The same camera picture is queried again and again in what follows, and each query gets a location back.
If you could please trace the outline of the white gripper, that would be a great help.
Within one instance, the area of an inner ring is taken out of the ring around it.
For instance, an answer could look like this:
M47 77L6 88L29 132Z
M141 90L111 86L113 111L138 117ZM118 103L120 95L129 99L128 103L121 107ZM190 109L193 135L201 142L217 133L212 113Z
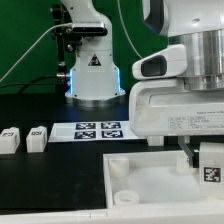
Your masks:
M145 57L132 66L137 83L129 96L131 130L138 136L179 136L178 144L193 165L193 135L224 135L224 91L189 91L182 44Z

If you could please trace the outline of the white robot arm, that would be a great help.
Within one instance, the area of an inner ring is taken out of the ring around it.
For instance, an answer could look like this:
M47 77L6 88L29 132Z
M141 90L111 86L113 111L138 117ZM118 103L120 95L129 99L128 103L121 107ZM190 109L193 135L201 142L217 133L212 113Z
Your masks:
M224 0L142 0L147 27L168 39L165 49L132 66L126 93L112 59L112 24L92 0L61 0L76 62L68 102L94 107L125 95L131 130L148 139L175 136L190 166L201 153L193 136L224 134Z

